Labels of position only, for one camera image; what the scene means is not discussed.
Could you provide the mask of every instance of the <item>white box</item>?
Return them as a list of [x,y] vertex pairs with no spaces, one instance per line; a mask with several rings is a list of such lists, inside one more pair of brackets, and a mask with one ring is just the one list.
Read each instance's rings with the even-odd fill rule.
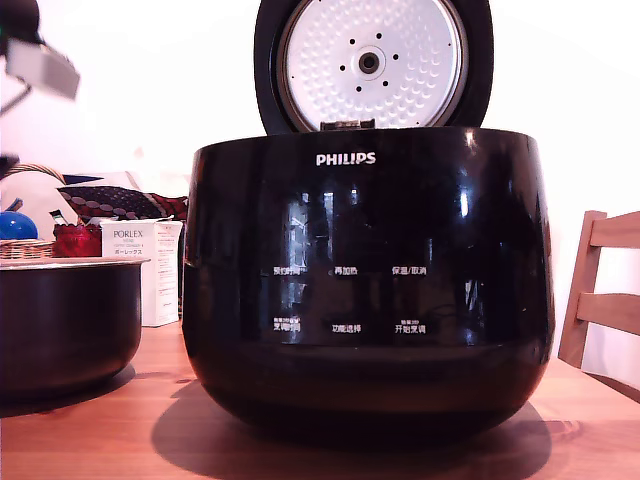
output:
[[160,327],[178,321],[178,242],[182,222],[106,220],[102,227],[103,257],[150,259],[142,265],[142,326]]

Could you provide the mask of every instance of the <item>black rice cooker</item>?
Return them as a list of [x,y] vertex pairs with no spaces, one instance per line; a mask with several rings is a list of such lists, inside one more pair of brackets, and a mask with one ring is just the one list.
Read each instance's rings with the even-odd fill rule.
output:
[[268,135],[195,159],[183,331],[271,431],[464,438],[530,398],[554,334],[536,142],[479,128],[476,0],[264,0]]

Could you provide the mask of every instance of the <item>red container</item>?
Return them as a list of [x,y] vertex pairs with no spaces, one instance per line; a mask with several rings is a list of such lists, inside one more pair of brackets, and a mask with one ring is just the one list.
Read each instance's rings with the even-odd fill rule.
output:
[[95,225],[56,225],[55,258],[101,257],[102,229]]

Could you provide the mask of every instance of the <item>table surface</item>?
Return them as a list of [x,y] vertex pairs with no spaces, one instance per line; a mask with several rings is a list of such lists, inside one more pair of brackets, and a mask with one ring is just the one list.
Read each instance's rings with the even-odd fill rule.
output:
[[516,416],[438,450],[367,455],[257,435],[196,381],[178,324],[144,329],[102,391],[46,408],[2,412],[2,480],[640,478],[640,405],[557,359]]

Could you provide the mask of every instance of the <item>wooden chair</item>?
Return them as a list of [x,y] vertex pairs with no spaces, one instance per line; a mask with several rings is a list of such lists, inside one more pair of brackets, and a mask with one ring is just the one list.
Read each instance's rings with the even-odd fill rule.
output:
[[[589,323],[640,335],[640,296],[594,293],[603,247],[640,249],[640,212],[612,218],[603,212],[585,213],[558,353],[576,368],[582,368]],[[589,375],[640,403],[640,391],[614,379]]]

